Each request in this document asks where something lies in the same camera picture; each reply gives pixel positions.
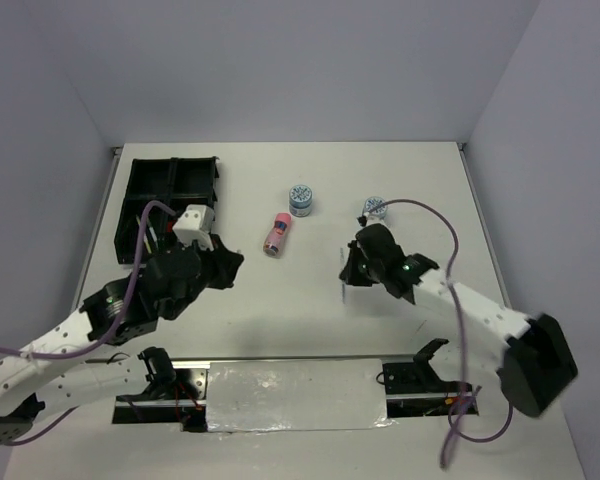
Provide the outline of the yellow pen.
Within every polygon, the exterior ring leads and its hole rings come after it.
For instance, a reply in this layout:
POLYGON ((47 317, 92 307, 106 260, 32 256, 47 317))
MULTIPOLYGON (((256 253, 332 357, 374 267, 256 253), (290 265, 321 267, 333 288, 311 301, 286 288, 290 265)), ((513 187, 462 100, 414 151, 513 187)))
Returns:
POLYGON ((136 218, 136 223, 138 225, 138 237, 140 237, 140 236, 142 237, 144 250, 146 251, 147 255, 151 255, 153 252, 152 252, 152 248, 151 248, 151 242, 146 233, 146 226, 145 227, 142 226, 141 217, 139 215, 136 215, 135 218, 136 218))

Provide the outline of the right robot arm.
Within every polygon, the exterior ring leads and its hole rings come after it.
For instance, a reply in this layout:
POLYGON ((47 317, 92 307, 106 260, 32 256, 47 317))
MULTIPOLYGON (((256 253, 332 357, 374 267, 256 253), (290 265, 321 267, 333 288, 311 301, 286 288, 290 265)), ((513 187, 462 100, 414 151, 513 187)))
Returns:
POLYGON ((495 354, 501 392, 523 415, 542 416, 578 376, 554 317, 533 318, 449 280, 434 260, 405 254, 381 223, 359 230, 348 249, 341 281, 356 287, 380 284, 394 298, 445 319, 462 319, 465 335, 495 354))

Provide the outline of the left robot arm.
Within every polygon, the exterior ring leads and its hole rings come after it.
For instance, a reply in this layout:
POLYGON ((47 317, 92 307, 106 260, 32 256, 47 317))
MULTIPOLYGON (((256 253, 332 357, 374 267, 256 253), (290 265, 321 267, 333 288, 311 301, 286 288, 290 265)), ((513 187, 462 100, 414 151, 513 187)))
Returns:
POLYGON ((217 235, 207 247, 176 247, 106 284, 29 345, 3 350, 0 446, 21 445, 36 422, 108 396, 169 396, 176 374, 164 349, 120 358, 117 348, 176 319, 205 289, 232 287, 243 261, 217 235))

